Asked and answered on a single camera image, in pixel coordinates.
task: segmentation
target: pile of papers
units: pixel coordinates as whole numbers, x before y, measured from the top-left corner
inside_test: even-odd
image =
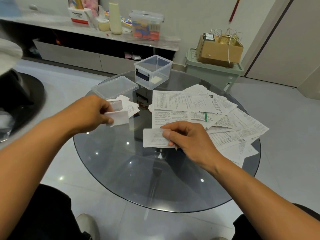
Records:
[[[218,151],[242,167],[246,157],[258,153],[251,144],[268,130],[226,97],[199,84],[183,91],[153,91],[152,101],[152,129],[144,132],[143,147],[168,147],[168,141],[159,136],[159,128],[165,124],[197,122],[206,129]]]
[[[107,100],[114,112],[107,112],[105,115],[111,117],[114,120],[114,123],[111,125],[124,125],[129,123],[129,118],[138,113],[139,104],[130,102],[129,98],[123,95],[118,96],[116,99]]]

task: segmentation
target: white vase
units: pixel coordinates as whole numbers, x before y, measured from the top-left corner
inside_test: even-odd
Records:
[[[122,34],[122,24],[120,20],[120,10],[118,3],[109,3],[109,14],[111,32],[115,35]]]

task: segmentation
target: black door trim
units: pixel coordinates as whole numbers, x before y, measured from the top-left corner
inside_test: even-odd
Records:
[[[268,37],[266,38],[266,41],[263,43],[263,45],[261,46],[259,52],[257,53],[256,57],[254,58],[253,62],[251,63],[251,65],[249,66],[248,70],[246,71],[244,77],[247,76],[247,74],[249,73],[251,67],[254,65],[254,63],[256,62],[256,60],[258,59],[258,56],[261,54],[263,48],[266,46],[266,44],[268,43],[270,37],[273,35],[273,32],[276,30],[276,28],[278,27],[279,23],[281,22],[282,18],[284,17],[284,15],[286,14],[286,12],[288,11],[289,7],[291,6],[291,4],[293,3],[294,0],[290,0],[288,5],[285,7],[284,11],[282,12],[281,16],[279,17],[278,21],[276,22],[275,26],[273,27],[273,29],[271,30],[270,34],[268,35]]]

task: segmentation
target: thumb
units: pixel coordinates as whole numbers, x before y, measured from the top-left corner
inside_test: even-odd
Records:
[[[166,129],[162,136],[170,141],[173,141],[175,144],[177,144],[179,147],[184,148],[187,145],[188,137],[184,136],[178,132]]]
[[[102,122],[101,124],[113,124],[114,120],[112,118],[110,118],[109,116],[102,114],[101,115],[102,118]]]

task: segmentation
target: pink picture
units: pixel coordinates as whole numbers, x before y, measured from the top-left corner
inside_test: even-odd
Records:
[[[98,4],[99,0],[81,0],[84,8],[90,8],[92,10],[92,14],[96,17],[98,16]],[[74,7],[72,0],[69,0],[69,7]]]

